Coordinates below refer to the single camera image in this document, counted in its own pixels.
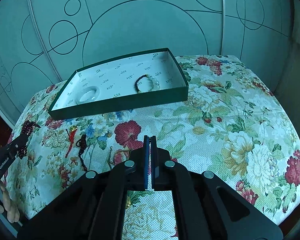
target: wall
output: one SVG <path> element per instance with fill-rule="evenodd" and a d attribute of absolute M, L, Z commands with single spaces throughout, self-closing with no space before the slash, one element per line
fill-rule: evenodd
<path fill-rule="evenodd" d="M 1 0 L 0 109 L 15 124 L 35 92 L 74 70 L 164 47 L 234 55 L 273 91 L 290 18 L 290 0 Z"/>
<path fill-rule="evenodd" d="M 288 71 L 279 84 L 276 97 L 300 138 L 300 44 L 293 43 Z"/>

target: white jade bead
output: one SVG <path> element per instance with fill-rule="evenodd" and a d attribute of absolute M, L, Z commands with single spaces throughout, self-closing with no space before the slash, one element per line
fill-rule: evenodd
<path fill-rule="evenodd" d="M 156 85 L 153 85 L 153 89 L 154 89 L 154 90 L 160 90 L 160 85 L 157 85 L 157 84 L 156 84 Z"/>
<path fill-rule="evenodd" d="M 159 85 L 159 81 L 156 78 L 152 79 L 152 82 L 154 85 Z"/>

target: red flower pattern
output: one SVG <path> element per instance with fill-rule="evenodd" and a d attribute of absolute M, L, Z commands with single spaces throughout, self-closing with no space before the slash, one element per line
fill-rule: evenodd
<path fill-rule="evenodd" d="M 140 132 L 141 126 L 136 121 L 123 122 L 118 124 L 114 129 L 115 140 L 123 147 L 127 146 L 129 149 L 138 149 L 143 145 L 142 142 L 136 141 Z"/>
<path fill-rule="evenodd" d="M 298 186 L 300 184 L 300 158 L 295 159 L 290 156 L 287 164 L 289 166 L 287 167 L 287 171 L 285 173 L 286 181 L 289 184 L 294 183 L 296 186 Z"/>
<path fill-rule="evenodd" d="M 206 123 L 211 123 L 211 118 L 207 118 L 207 117 L 206 117 L 206 118 L 204 118 L 203 120 L 204 120 Z"/>
<path fill-rule="evenodd" d="M 136 150 L 143 147 L 143 142 L 141 141 L 128 141 L 127 144 L 130 150 Z"/>
<path fill-rule="evenodd" d="M 237 182 L 235 189 L 246 201 L 248 201 L 251 205 L 255 205 L 256 200 L 259 197 L 258 194 L 255 194 L 249 186 L 246 187 L 242 180 Z"/>
<path fill-rule="evenodd" d="M 268 89 L 268 87 L 266 87 L 259 78 L 257 77 L 254 77 L 253 80 L 252 80 L 252 84 L 255 86 L 255 87 L 258 87 L 260 88 L 263 92 L 269 94 L 270 96 L 273 97 L 273 93 Z"/>
<path fill-rule="evenodd" d="M 34 95 L 31 100 L 30 100 L 30 105 L 32 106 L 33 104 L 35 104 L 37 102 L 37 97 L 36 95 Z"/>
<path fill-rule="evenodd" d="M 126 150 L 117 150 L 114 154 L 113 162 L 117 165 L 121 162 L 128 160 L 130 157 L 129 152 Z"/>
<path fill-rule="evenodd" d="M 198 57 L 195 61 L 198 63 L 198 65 L 205 65 L 208 59 L 206 57 Z"/>
<path fill-rule="evenodd" d="M 294 156 L 297 157 L 298 159 L 300 159 L 300 151 L 299 150 L 296 150 L 294 152 Z"/>
<path fill-rule="evenodd" d="M 51 85 L 50 87 L 48 87 L 48 89 L 46 90 L 45 93 L 47 93 L 47 94 L 50 93 L 54 89 L 54 87 L 55 87 L 55 85 Z"/>
<path fill-rule="evenodd" d="M 222 63 L 220 61 L 217 61 L 215 59 L 207 59 L 205 57 L 198 57 L 196 59 L 196 62 L 198 65 L 206 65 L 210 67 L 210 70 L 215 73 L 217 76 L 222 75 L 221 71 L 221 65 Z"/>
<path fill-rule="evenodd" d="M 58 174 L 62 179 L 62 188 L 65 189 L 68 186 L 68 181 L 70 181 L 69 174 L 70 170 L 65 169 L 64 165 L 61 165 L 58 170 Z"/>
<path fill-rule="evenodd" d="M 176 230 L 176 233 L 174 234 L 174 236 L 170 237 L 179 237 L 177 225 L 174 227 L 174 229 Z"/>
<path fill-rule="evenodd" d="M 237 184 L 235 185 L 235 190 L 241 192 L 244 191 L 244 183 L 242 180 L 237 182 Z"/>
<path fill-rule="evenodd" d="M 7 176 L 8 176 L 8 170 L 6 170 L 6 172 L 4 173 L 3 181 L 2 181 L 5 187 L 6 187 L 6 184 L 7 184 L 7 182 L 6 182 L 6 177 Z"/>
<path fill-rule="evenodd" d="M 32 117 L 33 115 L 28 112 L 25 121 L 31 121 Z"/>
<path fill-rule="evenodd" d="M 170 160 L 174 161 L 174 162 L 178 162 L 177 158 L 172 158 L 172 156 L 170 156 Z"/>
<path fill-rule="evenodd" d="M 251 189 L 243 191 L 241 196 L 248 201 L 251 205 L 255 205 L 258 194 L 255 194 Z"/>
<path fill-rule="evenodd" d="M 58 121 L 55 121 L 53 120 L 53 118 L 50 116 L 48 118 L 48 120 L 46 120 L 46 123 L 45 123 L 45 126 L 47 126 L 48 128 L 50 129 L 57 129 L 59 128 L 62 123 L 64 122 L 64 120 L 58 120 Z"/>
<path fill-rule="evenodd" d="M 13 136 L 14 136 L 14 133 L 11 133 L 10 137 L 8 138 L 7 144 L 11 143 L 11 141 L 13 140 Z"/>

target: circle line pattern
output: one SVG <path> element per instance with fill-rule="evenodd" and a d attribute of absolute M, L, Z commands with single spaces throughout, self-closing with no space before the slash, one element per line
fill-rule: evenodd
<path fill-rule="evenodd" d="M 24 45 L 24 42 L 23 42 L 23 37 L 22 37 L 23 27 L 24 27 L 24 23 L 25 23 L 26 19 L 27 19 L 29 16 L 30 16 L 30 15 L 28 15 L 28 16 L 25 18 L 25 20 L 24 20 L 24 22 L 23 22 L 23 25 L 22 25 L 22 29 L 21 29 L 21 41 L 22 41 L 23 47 L 25 48 L 25 50 L 26 50 L 28 53 L 30 53 L 31 55 L 37 56 L 37 55 L 40 55 L 42 52 L 40 52 L 39 54 L 33 54 L 33 53 L 29 52 L 29 51 L 26 49 L 26 47 L 25 47 L 25 45 Z"/>
<path fill-rule="evenodd" d="M 51 81 L 51 79 L 49 79 L 49 77 L 48 77 L 42 70 L 40 70 L 38 67 L 36 67 L 36 66 L 34 66 L 33 64 L 28 63 L 28 62 L 19 62 L 19 63 L 16 63 L 16 64 L 14 65 L 14 67 L 12 68 L 12 71 L 11 71 L 11 87 L 12 87 L 12 90 L 13 90 L 14 94 L 15 94 L 15 90 L 14 90 L 14 88 L 13 88 L 12 73 L 13 73 L 13 70 L 14 70 L 14 68 L 16 67 L 16 65 L 21 64 L 21 63 L 25 63 L 25 64 L 32 65 L 33 67 L 35 67 L 36 69 L 38 69 L 44 76 L 46 76 L 46 78 L 51 82 L 52 85 L 54 84 L 54 83 Z"/>
<path fill-rule="evenodd" d="M 70 24 L 74 27 L 74 29 L 75 29 L 75 31 L 76 31 L 76 33 L 77 33 L 77 35 L 75 36 L 75 37 L 77 37 L 77 41 L 76 41 L 76 43 L 75 43 L 75 45 L 74 45 L 74 48 L 73 48 L 71 51 L 67 52 L 67 53 L 59 53 L 59 52 L 57 52 L 57 51 L 54 49 L 54 47 L 51 45 L 50 35 L 51 35 L 52 28 L 53 28 L 57 23 L 59 23 L 59 22 L 68 22 L 68 23 L 70 23 Z M 55 24 L 53 24 L 53 26 L 51 27 L 51 29 L 50 29 L 50 31 L 49 31 L 49 33 L 48 33 L 48 42 L 49 42 L 49 44 L 50 44 L 52 50 L 53 50 L 55 53 L 60 54 L 60 55 L 66 55 L 66 54 L 71 53 L 71 52 L 75 49 L 75 47 L 77 46 L 78 40 L 79 40 L 79 38 L 78 38 L 77 28 L 75 27 L 75 25 L 74 25 L 72 22 L 70 22 L 70 21 L 68 21 L 68 20 L 60 20 L 60 21 L 56 22 Z"/>
<path fill-rule="evenodd" d="M 128 1 L 125 1 L 125 2 L 121 2 L 121 3 L 118 3 L 117 5 L 114 5 L 112 6 L 111 8 L 107 9 L 103 14 L 101 14 L 96 20 L 95 22 L 92 24 L 91 28 L 88 30 L 88 33 L 84 39 L 84 43 L 83 43 L 83 47 L 82 47 L 82 64 L 84 66 L 84 59 L 83 59 L 83 52 L 84 52 L 84 46 L 85 46 L 85 42 L 86 42 L 86 38 L 88 37 L 92 27 L 94 26 L 94 24 L 103 16 L 105 15 L 108 11 L 112 10 L 113 8 L 121 5 L 121 4 L 125 4 L 125 3 L 128 3 L 128 2 L 132 2 L 132 1 L 139 1 L 139 0 L 128 0 Z M 196 25 L 199 27 L 200 31 L 202 32 L 202 35 L 204 37 L 204 40 L 205 40 L 205 43 L 206 43 L 206 46 L 207 46 L 207 55 L 209 55 L 209 49 L 208 49 L 208 43 L 207 43 L 207 39 L 206 39 L 206 36 L 204 35 L 204 32 L 202 30 L 202 28 L 200 27 L 200 25 L 198 24 L 198 22 L 191 16 L 191 14 L 189 14 L 187 11 L 183 10 L 181 7 L 173 4 L 173 3 L 170 3 L 170 2 L 167 2 L 167 1 L 164 1 L 164 0 L 152 0 L 152 1 L 159 1 L 159 2 L 164 2 L 164 3 L 168 3 L 170 5 L 173 5 L 177 8 L 179 8 L 180 10 L 182 10 L 183 12 L 185 12 L 187 15 L 189 15 L 191 17 L 191 19 L 196 23 Z"/>
<path fill-rule="evenodd" d="M 238 12 L 238 0 L 236 1 L 236 5 L 235 6 L 236 6 L 236 10 L 237 10 L 238 19 L 241 21 L 241 23 L 244 25 L 245 28 L 247 28 L 249 30 L 252 30 L 252 31 L 255 31 L 255 30 L 258 30 L 259 28 L 261 28 L 261 26 L 263 26 L 263 23 L 265 21 L 265 9 L 264 9 L 264 7 L 263 7 L 263 22 L 261 24 L 258 23 L 260 25 L 258 28 L 252 29 L 252 28 L 247 27 L 246 24 L 244 22 L 242 22 L 242 20 L 241 20 L 241 18 L 239 16 L 239 12 Z"/>
<path fill-rule="evenodd" d="M 77 10 L 77 12 L 76 12 L 75 14 L 68 14 L 68 13 L 66 12 L 66 10 L 65 10 L 65 7 L 67 6 L 67 4 L 68 4 L 69 1 L 71 1 L 71 0 L 68 0 L 68 1 L 65 3 L 65 5 L 64 5 L 64 12 L 65 12 L 65 14 L 68 15 L 68 16 L 74 16 L 74 15 L 77 14 L 77 13 L 79 12 L 79 10 L 81 9 L 81 1 L 78 0 L 79 3 L 80 3 L 80 7 L 79 7 L 79 9 Z"/>
<path fill-rule="evenodd" d="M 203 5 L 202 3 L 200 3 L 198 0 L 196 0 L 196 1 L 197 1 L 200 5 L 202 5 L 203 7 L 207 8 L 207 9 L 213 11 L 213 12 L 222 12 L 222 11 L 217 11 L 217 10 L 210 9 L 209 7 L 207 7 L 207 6 Z"/>

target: jewelry box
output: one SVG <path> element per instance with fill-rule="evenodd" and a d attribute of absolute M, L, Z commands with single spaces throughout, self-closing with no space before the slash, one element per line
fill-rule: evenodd
<path fill-rule="evenodd" d="M 188 88 L 168 48 L 147 50 L 76 70 L 48 113 L 60 120 L 186 101 Z"/>

